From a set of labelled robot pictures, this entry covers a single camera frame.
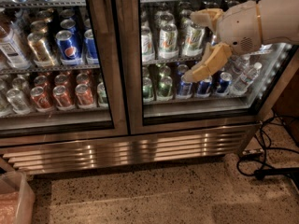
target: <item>floor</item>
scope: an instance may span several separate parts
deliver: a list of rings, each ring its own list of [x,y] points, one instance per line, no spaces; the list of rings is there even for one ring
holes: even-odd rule
[[[299,150],[281,126],[264,129],[272,147]],[[248,149],[256,147],[252,139]],[[291,180],[243,176],[235,168],[237,161],[230,154],[37,175],[29,182],[36,194],[33,223],[298,224],[299,192]],[[271,150],[268,162],[299,167],[299,156]],[[240,167],[252,173],[259,166],[244,162]]]

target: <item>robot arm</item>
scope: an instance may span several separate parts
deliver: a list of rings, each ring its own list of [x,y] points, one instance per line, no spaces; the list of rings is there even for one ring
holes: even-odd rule
[[[252,53],[262,44],[299,44],[298,7],[299,0],[262,0],[258,4],[248,1],[225,13],[220,9],[193,12],[192,21],[209,27],[219,44],[206,44],[202,61],[185,74],[186,81],[203,80],[220,70],[232,54]]]

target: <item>glass door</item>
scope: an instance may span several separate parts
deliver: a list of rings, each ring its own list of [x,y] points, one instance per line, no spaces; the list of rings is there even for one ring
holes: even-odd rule
[[[0,138],[127,133],[110,0],[2,0],[0,16]]]
[[[226,11],[246,1],[121,0],[127,92],[137,133],[257,120],[296,47],[261,46],[254,53],[233,56],[212,77],[197,83],[184,80],[184,73],[202,60],[206,43],[217,43],[208,28],[191,21],[191,13],[206,8]],[[251,80],[245,84],[242,77]]]

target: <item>stainless steel base panel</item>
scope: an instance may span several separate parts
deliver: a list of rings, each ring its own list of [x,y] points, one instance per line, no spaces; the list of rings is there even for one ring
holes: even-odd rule
[[[228,153],[241,154],[259,127],[260,124],[256,123],[187,132],[7,147],[0,149],[0,157],[16,170],[28,175],[40,175]]]

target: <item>beverage cooler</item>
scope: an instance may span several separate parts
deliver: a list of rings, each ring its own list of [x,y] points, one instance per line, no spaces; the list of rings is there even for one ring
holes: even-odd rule
[[[184,73],[217,42],[190,14],[246,1],[2,0],[0,167],[241,154],[298,69],[297,47],[233,56],[197,83]]]

